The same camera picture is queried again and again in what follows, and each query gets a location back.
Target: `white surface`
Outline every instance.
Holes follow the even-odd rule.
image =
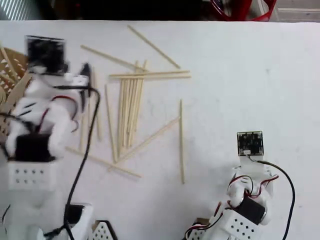
[[[320,210],[320,25],[317,23],[132,22],[192,79],[146,81],[135,143],[177,117],[184,102],[185,179],[181,185],[178,125],[158,137],[121,166],[143,175],[135,179],[107,172],[88,161],[73,201],[89,202],[97,219],[110,220],[121,240],[180,240],[196,217],[210,217],[225,200],[231,167],[239,164],[237,132],[263,130],[265,158],[292,177],[297,196],[288,240],[318,235]],[[127,68],[80,49],[88,45],[134,63],[149,60],[153,71],[174,67],[137,38],[127,22],[0,22],[2,44],[25,51],[24,35],[67,40],[71,70],[89,61],[100,91],[107,74]],[[119,82],[109,83],[114,123]],[[112,160],[104,98],[101,103],[104,142],[94,136],[91,153]],[[72,146],[78,146],[79,133]],[[68,193],[80,157],[67,153],[61,189]],[[282,239],[291,189],[283,175],[275,182],[274,216],[263,227],[262,240]]]

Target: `wooden lattice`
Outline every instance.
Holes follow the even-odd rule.
[[[25,92],[31,75],[28,73],[27,57],[15,50],[0,46],[0,112],[10,113]],[[0,136],[8,135],[8,120],[0,118]]]

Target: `perforated plastic plate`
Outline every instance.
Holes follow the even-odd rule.
[[[100,222],[95,228],[92,240],[114,240],[105,222]]]
[[[257,240],[261,235],[261,231],[256,224],[234,210],[224,211],[219,225],[239,240]]]

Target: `bamboo skewer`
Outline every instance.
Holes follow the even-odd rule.
[[[116,57],[111,56],[111,55],[109,55],[109,54],[106,54],[106,53],[104,53],[104,52],[95,50],[95,49],[93,49],[93,48],[91,48],[91,47],[88,47],[88,46],[85,46],[85,45],[81,45],[81,48],[82,48],[82,49],[85,49],[85,50],[88,50],[88,51],[90,51],[90,52],[92,52],[92,53],[95,53],[95,54],[97,54],[97,55],[100,55],[100,56],[102,56],[102,57],[105,57],[105,58],[107,58],[107,59],[110,59],[110,60],[112,60],[112,61],[114,61],[114,62],[118,62],[118,63],[124,64],[124,65],[131,66],[131,67],[133,67],[133,68],[136,68],[136,66],[135,66],[134,64],[130,63],[130,62],[127,62],[127,61],[125,61],[125,60],[121,60],[121,59],[119,59],[119,58],[116,58]],[[142,67],[138,67],[138,68],[141,69],[141,70],[143,70],[143,71],[147,71],[146,69],[144,69],[144,68],[142,68]]]
[[[133,111],[133,106],[132,106],[132,104],[133,104],[133,95],[134,95],[134,80],[133,79],[130,79],[129,80],[129,82],[130,82],[130,84],[129,84],[129,102],[128,102],[128,104],[129,104],[129,110],[128,110],[128,118],[127,118],[127,126],[126,126],[126,129],[125,129],[125,131],[126,131],[126,133],[127,133],[127,135],[129,134],[129,128],[130,128],[130,118],[131,118],[131,115],[132,115],[132,111]]]
[[[75,149],[73,149],[73,148],[71,148],[71,147],[66,147],[66,149],[67,149],[69,152],[74,153],[74,154],[77,154],[77,155],[79,155],[79,156],[83,156],[83,155],[84,155],[84,153],[82,153],[82,152],[80,152],[80,151],[78,151],[78,150],[75,150]],[[137,178],[141,178],[141,177],[142,177],[141,175],[139,175],[139,174],[137,174],[137,173],[134,173],[134,172],[132,172],[132,171],[130,171],[130,170],[127,170],[127,169],[125,169],[125,168],[119,167],[119,166],[114,165],[114,164],[112,164],[112,163],[109,163],[109,162],[107,162],[107,161],[104,161],[104,160],[102,160],[102,159],[100,159],[100,158],[98,158],[98,157],[88,155],[88,158],[91,159],[91,160],[94,160],[94,161],[96,161],[96,162],[103,163],[103,164],[105,164],[105,165],[107,165],[107,166],[109,166],[109,167],[112,167],[112,168],[115,168],[115,169],[117,169],[117,170],[120,170],[120,171],[122,171],[122,172],[124,172],[124,173],[127,173],[127,174],[130,174],[130,175],[132,175],[132,176],[135,176],[135,177],[137,177]]]
[[[149,41],[145,36],[143,36],[140,32],[135,30],[132,26],[128,25],[128,28],[136,34],[139,38],[141,38],[146,44],[156,50],[160,55],[162,55],[165,59],[167,59],[171,64],[173,64],[177,69],[180,69],[180,66],[175,63],[168,55],[166,55],[163,51],[161,51],[157,46],[155,46],[151,41]]]
[[[143,63],[143,67],[146,68],[147,67],[147,63],[148,61],[145,60]],[[135,135],[135,132],[137,130],[137,118],[138,118],[138,111],[140,108],[140,99],[141,99],[141,95],[139,97],[139,94],[141,94],[141,87],[142,87],[142,79],[137,79],[136,80],[136,88],[135,88],[135,96],[134,96],[134,111],[133,111],[133,119],[131,121],[131,125],[130,125],[130,134],[129,134],[129,145],[132,146],[132,142],[133,142],[133,138]]]
[[[131,96],[131,104],[130,104],[130,114],[128,119],[128,146],[132,146],[132,126],[133,126],[133,120],[135,117],[135,101],[136,101],[136,95],[137,95],[137,79],[132,80],[133,87],[132,87],[132,96]]]
[[[14,69],[14,66],[11,64],[11,61],[6,53],[6,50],[2,47],[1,43],[0,43],[0,50],[1,50],[2,55],[3,55],[4,59],[6,60],[8,66],[12,72],[13,77],[15,78],[15,81],[18,82],[19,81],[18,75]]]
[[[166,130],[168,130],[169,128],[171,128],[174,124],[176,124],[177,122],[179,122],[180,117],[178,116],[177,118],[175,118],[174,120],[170,121],[167,125],[165,125],[164,127],[162,127],[160,130],[158,130],[157,132],[155,132],[154,134],[152,134],[148,139],[146,139],[144,142],[142,142],[140,145],[136,146],[132,151],[128,152],[126,155],[124,155],[123,157],[121,157],[118,160],[119,162],[123,162],[125,160],[127,160],[129,157],[131,157],[132,155],[134,155],[137,151],[139,151],[140,149],[142,149],[143,147],[145,147],[146,145],[148,145],[153,139],[155,139],[156,137],[158,137],[159,135],[161,135],[162,133],[164,133]]]
[[[147,66],[147,60],[144,61],[143,65]],[[138,79],[138,105],[137,105],[137,110],[135,113],[135,120],[134,120],[134,131],[137,131],[137,127],[138,127],[138,117],[139,117],[139,111],[140,111],[140,104],[141,104],[141,95],[142,95],[142,90],[143,90],[143,85],[144,85],[144,79],[140,78]]]
[[[179,139],[180,139],[180,173],[181,182],[185,184],[185,163],[184,163],[184,131],[183,131],[183,104],[180,100],[180,121],[179,121]]]
[[[151,75],[135,75],[135,76],[120,76],[120,77],[113,77],[114,79],[126,80],[126,79],[190,79],[190,75],[173,75],[173,76],[151,76]]]
[[[120,86],[120,99],[119,99],[119,112],[118,112],[118,156],[120,156],[122,150],[122,118],[123,118],[123,108],[124,108],[124,89],[125,89],[125,82],[121,81]]]
[[[127,147],[127,127],[128,127],[128,114],[129,114],[129,91],[130,91],[130,80],[126,80],[126,89],[124,95],[124,119],[123,119],[123,146]]]
[[[85,127],[85,115],[81,116],[81,126],[80,126],[80,141],[79,141],[79,151],[82,151],[83,143],[84,143],[84,127]]]
[[[92,68],[92,85],[94,88],[97,89],[97,78],[96,78],[96,72],[95,72],[95,69]],[[102,132],[101,132],[101,119],[100,119],[100,111],[98,110],[98,112],[96,113],[96,136],[97,136],[97,139],[99,142],[102,141]]]
[[[110,109],[109,100],[108,100],[107,84],[104,85],[104,94],[105,94],[105,105],[106,105],[108,122],[109,122],[109,135],[110,135],[110,142],[111,142],[111,147],[112,147],[112,157],[113,157],[113,162],[117,163],[117,161],[118,161],[117,148],[115,145],[115,139],[114,139],[114,134],[113,134],[112,114],[111,114],[111,109]]]
[[[169,74],[188,74],[189,70],[180,70],[180,71],[146,71],[142,73],[119,73],[119,74],[110,74],[109,77],[134,77],[140,75],[169,75]]]

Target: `white plastic part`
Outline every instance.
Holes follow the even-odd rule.
[[[100,222],[92,234],[92,240],[114,240],[108,225],[105,222]]]
[[[218,226],[239,240],[258,240],[261,236],[258,225],[234,210],[225,210]]]
[[[9,190],[53,191],[57,183],[57,162],[8,163]]]
[[[75,240],[91,239],[90,238],[92,236],[91,226],[94,223],[94,207],[88,203],[72,203],[72,204],[84,206],[79,222],[71,229],[74,239]]]

